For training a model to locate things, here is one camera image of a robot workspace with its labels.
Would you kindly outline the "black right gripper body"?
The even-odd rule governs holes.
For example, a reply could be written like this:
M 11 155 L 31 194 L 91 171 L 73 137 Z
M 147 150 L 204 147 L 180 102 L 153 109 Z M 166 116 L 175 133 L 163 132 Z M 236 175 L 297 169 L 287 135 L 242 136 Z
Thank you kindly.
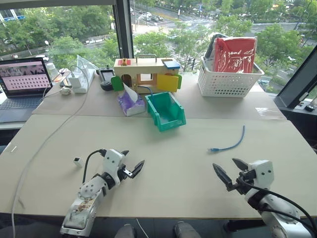
M 237 190 L 241 195 L 246 195 L 247 192 L 251 189 L 251 186 L 254 185 L 255 178 L 255 170 L 241 171 L 239 173 L 239 177 L 236 179 L 236 183 L 233 184 L 232 182 L 230 182 L 226 186 L 226 189 L 227 191 Z

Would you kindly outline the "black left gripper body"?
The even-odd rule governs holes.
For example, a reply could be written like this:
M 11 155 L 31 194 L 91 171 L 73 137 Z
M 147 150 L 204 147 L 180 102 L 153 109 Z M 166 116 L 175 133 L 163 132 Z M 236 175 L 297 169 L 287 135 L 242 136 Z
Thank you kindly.
M 126 178 L 131 178 L 132 173 L 128 169 L 126 169 L 125 164 L 122 164 L 117 171 L 117 175 L 118 175 L 119 180 L 123 181 Z

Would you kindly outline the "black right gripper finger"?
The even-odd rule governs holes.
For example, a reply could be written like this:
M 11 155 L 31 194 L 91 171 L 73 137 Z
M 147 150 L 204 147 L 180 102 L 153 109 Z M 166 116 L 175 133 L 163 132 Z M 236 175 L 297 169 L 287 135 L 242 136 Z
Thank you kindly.
M 241 171 L 247 171 L 249 169 L 249 164 L 241 159 L 232 158 L 232 161 Z
M 227 191 L 231 191 L 233 188 L 232 179 L 227 175 L 226 171 L 215 163 L 212 166 L 218 178 L 225 184 Z

